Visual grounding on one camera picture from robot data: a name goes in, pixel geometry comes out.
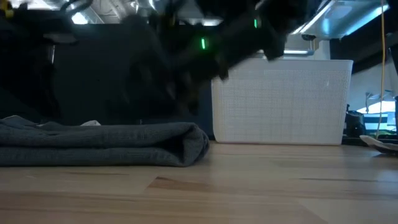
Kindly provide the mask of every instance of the white storage bin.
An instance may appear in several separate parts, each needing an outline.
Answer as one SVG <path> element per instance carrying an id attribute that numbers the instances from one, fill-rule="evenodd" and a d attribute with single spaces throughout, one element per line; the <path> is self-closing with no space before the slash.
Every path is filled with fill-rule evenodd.
<path id="1" fill-rule="evenodd" d="M 249 59 L 212 83 L 224 143 L 339 145 L 353 62 Z"/>

